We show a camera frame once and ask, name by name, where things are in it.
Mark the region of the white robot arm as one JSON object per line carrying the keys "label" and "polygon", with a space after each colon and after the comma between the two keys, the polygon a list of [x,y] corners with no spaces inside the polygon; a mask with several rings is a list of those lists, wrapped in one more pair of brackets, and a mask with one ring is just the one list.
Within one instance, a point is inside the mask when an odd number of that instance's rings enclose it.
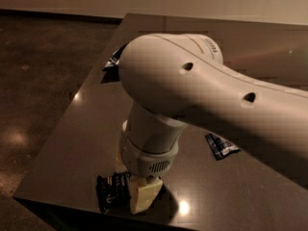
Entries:
{"label": "white robot arm", "polygon": [[132,175],[132,213],[152,204],[187,125],[233,142],[306,186],[307,91],[230,69],[218,45],[203,35],[144,35],[117,54],[119,80],[133,99],[119,143],[120,158]]}

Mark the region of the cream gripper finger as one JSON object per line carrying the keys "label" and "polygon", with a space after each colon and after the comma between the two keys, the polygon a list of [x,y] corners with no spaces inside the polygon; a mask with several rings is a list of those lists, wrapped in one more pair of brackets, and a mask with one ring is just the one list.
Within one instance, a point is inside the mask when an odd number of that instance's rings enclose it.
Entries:
{"label": "cream gripper finger", "polygon": [[128,169],[122,161],[121,154],[117,153],[115,158],[115,172],[116,173],[124,173],[127,172]]}
{"label": "cream gripper finger", "polygon": [[132,215],[146,211],[163,186],[159,177],[140,178],[132,176],[129,180],[130,211]]}

